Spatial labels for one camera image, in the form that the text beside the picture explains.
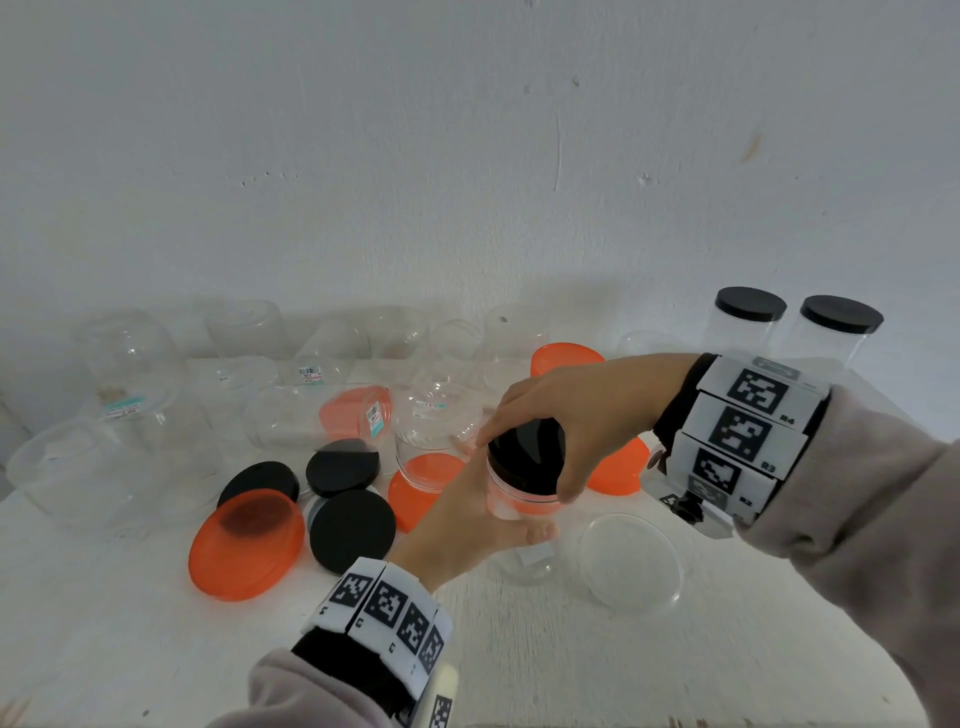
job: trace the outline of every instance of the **hand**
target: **hand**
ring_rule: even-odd
[[[555,539],[550,521],[503,521],[487,510],[487,449],[478,448],[420,523],[387,555],[435,592],[497,551]]]
[[[566,437],[564,471],[557,495],[572,502],[584,492],[601,460],[652,428],[677,396],[700,354],[629,356],[602,364],[561,367],[524,379],[507,390],[477,445],[511,427],[552,417]]]

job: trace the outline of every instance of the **white wall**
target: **white wall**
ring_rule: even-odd
[[[2,3],[8,403],[74,407],[67,328],[118,304],[196,348],[219,295],[536,298],[609,347],[754,284],[882,310],[860,371],[956,436],[958,29],[951,0]]]

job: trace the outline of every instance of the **black wristband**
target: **black wristband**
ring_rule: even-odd
[[[690,367],[690,371],[686,373],[684,385],[680,388],[680,392],[666,405],[666,409],[663,410],[663,414],[660,415],[660,419],[654,425],[653,432],[665,448],[667,455],[673,449],[674,437],[684,426],[686,416],[693,409],[693,402],[697,399],[697,385],[700,384],[700,380],[718,355],[715,353],[701,354],[700,358]]]
[[[320,672],[362,692],[387,716],[410,708],[410,693],[380,658],[346,634],[314,627],[290,650]]]

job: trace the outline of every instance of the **gray sleeve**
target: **gray sleeve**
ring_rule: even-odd
[[[900,665],[931,724],[960,725],[960,443],[835,388],[747,543],[790,559]]]
[[[288,649],[275,649],[250,671],[250,707],[209,728],[391,728],[363,693],[311,667]]]

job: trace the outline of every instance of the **white table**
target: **white table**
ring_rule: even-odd
[[[259,459],[236,454],[224,482]],[[306,455],[285,459],[302,474]],[[586,494],[563,514],[564,553],[592,514],[611,511],[677,546],[677,608],[614,615],[573,569],[537,588],[486,565],[461,577],[440,592],[456,625],[445,658],[461,670],[457,725],[925,725],[889,658],[789,565],[710,541],[644,494]],[[186,573],[197,526],[82,541],[17,493],[0,503],[0,710],[29,700],[31,726],[191,726],[244,705],[247,670],[294,643],[335,578],[305,548],[263,596],[214,601]]]

